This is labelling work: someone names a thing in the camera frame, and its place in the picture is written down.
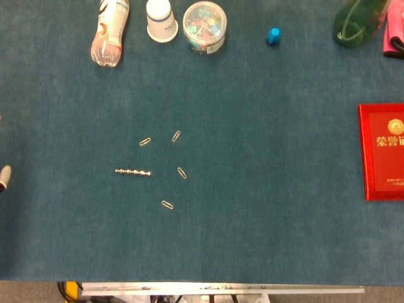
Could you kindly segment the green glass bottle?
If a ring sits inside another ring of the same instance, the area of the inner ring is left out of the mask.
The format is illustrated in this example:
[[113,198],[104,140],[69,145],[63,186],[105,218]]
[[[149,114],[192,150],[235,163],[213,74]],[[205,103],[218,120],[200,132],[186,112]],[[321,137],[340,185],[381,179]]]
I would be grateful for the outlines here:
[[356,48],[374,36],[391,0],[350,0],[335,16],[333,39],[342,47]]

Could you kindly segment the clear jar of binder clips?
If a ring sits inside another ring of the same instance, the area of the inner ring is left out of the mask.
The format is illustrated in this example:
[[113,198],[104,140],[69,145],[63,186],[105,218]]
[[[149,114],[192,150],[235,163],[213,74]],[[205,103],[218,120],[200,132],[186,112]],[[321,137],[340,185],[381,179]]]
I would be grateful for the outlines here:
[[225,42],[227,16],[216,3],[198,1],[184,13],[182,27],[187,46],[199,54],[213,54]]

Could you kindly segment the clear plastic drink bottle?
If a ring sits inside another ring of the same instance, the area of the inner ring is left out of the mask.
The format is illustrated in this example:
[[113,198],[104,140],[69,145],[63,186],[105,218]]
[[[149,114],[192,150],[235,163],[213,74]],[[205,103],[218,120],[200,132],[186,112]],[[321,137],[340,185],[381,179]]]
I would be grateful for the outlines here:
[[119,63],[129,8],[129,0],[100,0],[97,32],[90,51],[92,60],[99,66],[113,68]]

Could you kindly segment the blue felt table mat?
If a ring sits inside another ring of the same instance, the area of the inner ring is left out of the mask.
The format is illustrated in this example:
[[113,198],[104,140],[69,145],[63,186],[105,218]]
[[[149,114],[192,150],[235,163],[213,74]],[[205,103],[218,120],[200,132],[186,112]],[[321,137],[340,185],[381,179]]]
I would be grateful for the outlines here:
[[202,56],[132,0],[106,68],[99,0],[0,0],[0,280],[404,285],[404,202],[365,200],[358,113],[404,102],[404,60],[336,44],[342,0],[217,3]]

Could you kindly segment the small blue stamp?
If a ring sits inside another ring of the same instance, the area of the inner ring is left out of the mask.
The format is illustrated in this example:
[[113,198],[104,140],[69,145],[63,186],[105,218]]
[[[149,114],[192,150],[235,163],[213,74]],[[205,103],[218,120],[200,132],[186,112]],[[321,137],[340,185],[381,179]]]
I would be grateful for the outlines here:
[[269,46],[275,46],[280,43],[282,37],[282,32],[278,27],[273,27],[269,30],[267,37],[266,37],[266,43]]

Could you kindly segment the pink cloth with black trim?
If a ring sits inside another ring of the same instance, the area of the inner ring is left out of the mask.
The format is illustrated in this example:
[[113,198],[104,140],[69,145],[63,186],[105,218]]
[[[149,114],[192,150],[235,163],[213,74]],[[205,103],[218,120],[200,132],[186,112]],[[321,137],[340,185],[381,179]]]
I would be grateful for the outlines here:
[[386,16],[383,55],[404,59],[404,0],[391,0]]

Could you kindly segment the white paper cup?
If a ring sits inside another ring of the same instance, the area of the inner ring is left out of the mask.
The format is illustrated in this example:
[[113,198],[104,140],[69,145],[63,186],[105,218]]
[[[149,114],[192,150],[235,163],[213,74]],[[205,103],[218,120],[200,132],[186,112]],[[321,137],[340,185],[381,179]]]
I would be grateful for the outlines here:
[[169,0],[148,0],[146,3],[147,32],[158,43],[167,43],[175,38],[178,23]]

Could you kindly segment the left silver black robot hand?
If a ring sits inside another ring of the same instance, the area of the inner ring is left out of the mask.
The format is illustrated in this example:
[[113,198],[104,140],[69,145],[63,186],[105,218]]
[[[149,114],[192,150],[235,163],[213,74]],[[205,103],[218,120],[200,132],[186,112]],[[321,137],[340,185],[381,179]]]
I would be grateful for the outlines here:
[[8,187],[10,177],[11,167],[9,165],[6,165],[0,171],[0,192]]

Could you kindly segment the aluminium rail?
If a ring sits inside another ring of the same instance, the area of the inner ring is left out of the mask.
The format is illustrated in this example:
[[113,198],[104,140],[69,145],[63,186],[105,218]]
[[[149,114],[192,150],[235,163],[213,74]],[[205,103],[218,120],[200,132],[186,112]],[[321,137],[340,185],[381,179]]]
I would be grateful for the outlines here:
[[358,285],[192,282],[83,282],[83,295],[363,294]]

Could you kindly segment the silver metal chain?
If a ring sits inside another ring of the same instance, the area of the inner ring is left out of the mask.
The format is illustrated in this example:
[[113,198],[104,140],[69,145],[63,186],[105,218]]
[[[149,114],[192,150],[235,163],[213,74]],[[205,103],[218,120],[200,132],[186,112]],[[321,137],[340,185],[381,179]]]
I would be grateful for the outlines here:
[[140,175],[140,176],[146,176],[150,177],[151,172],[150,171],[145,171],[145,170],[131,170],[131,169],[115,169],[114,172],[116,174],[125,174],[125,175]]

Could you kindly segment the yellow plastic part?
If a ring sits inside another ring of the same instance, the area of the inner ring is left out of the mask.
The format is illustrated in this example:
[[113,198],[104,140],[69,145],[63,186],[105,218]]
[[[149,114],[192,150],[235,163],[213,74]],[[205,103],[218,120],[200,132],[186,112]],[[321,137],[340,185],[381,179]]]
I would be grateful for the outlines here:
[[76,282],[66,282],[64,286],[66,298],[76,301],[79,299],[80,290]]

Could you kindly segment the red certificate book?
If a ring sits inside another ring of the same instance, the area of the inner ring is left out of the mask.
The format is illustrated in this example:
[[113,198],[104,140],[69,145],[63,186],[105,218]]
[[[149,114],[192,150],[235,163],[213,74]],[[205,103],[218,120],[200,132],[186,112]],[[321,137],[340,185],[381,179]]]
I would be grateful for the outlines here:
[[404,104],[360,104],[367,201],[404,201]]

